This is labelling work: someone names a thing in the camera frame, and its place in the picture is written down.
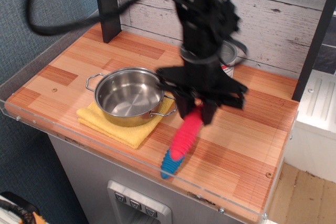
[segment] black metal post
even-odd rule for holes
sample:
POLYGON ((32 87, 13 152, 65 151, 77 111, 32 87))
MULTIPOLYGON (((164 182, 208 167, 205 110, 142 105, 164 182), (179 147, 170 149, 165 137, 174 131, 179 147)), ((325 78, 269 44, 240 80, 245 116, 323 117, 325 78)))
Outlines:
MULTIPOLYGON (((97 0, 99 14, 106 14, 112 12, 118 7, 118 0, 97 0)), ((116 18, 108 22, 101 22, 101 30, 103 35, 103 41, 105 43, 110 42, 120 31, 120 19, 116 18)))
POLYGON ((302 71, 296 85, 292 99, 300 101, 307 85, 311 70, 314 66, 316 57, 321 48, 324 36, 328 29, 332 14, 335 10, 336 0, 326 0, 320 21, 317 25, 311 46, 309 48, 305 63, 303 64, 302 71))

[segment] control panel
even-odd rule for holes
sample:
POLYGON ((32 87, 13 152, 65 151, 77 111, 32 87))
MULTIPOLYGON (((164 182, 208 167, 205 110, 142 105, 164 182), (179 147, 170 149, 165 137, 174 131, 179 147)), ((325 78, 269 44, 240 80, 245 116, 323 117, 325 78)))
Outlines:
POLYGON ((119 224, 172 224, 170 208, 140 192, 110 180, 108 193, 119 224))

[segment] blue wall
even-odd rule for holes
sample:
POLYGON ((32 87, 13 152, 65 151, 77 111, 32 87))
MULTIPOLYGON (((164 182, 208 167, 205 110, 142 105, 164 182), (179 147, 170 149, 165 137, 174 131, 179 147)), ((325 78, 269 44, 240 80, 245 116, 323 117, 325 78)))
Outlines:
MULTIPOLYGON (((60 38, 33 34, 24 2, 0 0, 0 84, 60 38)), ((96 0, 34 0, 34 21, 62 24, 96 9, 96 0)), ((46 134, 0 114, 0 192, 6 190, 36 205, 50 223, 87 223, 46 134)))

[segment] ribbed plastic toy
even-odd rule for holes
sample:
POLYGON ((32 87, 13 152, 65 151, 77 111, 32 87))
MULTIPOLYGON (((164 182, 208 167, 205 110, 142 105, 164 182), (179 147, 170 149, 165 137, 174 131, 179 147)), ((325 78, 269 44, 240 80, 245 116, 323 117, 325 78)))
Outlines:
POLYGON ((195 107, 184 117, 184 122, 176 131, 170 146, 170 157, 173 161, 183 158, 189 151, 203 124, 201 106, 195 107))
MULTIPOLYGON (((174 174, 182 163, 184 157, 179 161, 173 161, 170 157, 170 150, 166 152, 166 155, 163 158, 161 169, 165 172, 174 174)), ((169 178, 170 176, 166 173, 161 172, 161 177, 163 179, 169 178)))

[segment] wood grain surface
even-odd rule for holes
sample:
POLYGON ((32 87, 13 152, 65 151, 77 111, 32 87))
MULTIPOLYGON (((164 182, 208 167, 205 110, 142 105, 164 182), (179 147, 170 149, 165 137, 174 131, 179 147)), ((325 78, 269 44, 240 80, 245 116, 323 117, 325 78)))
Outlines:
MULTIPOLYGON (((159 167, 182 124, 178 113, 164 118, 137 150, 77 122, 76 111, 93 101, 93 93, 85 87, 89 76, 123 67, 178 66, 182 64, 178 52, 172 45, 124 31, 104 44, 96 25, 15 92, 6 110, 165 186, 202 195, 210 207, 225 207, 236 218, 258 222, 296 115, 298 103, 291 100, 296 80, 236 66, 234 78, 249 87, 244 109, 218 109, 212 124, 201 129, 176 177, 167 180, 161 179, 159 167)), ((98 81, 93 79, 90 86, 95 88, 98 81)))

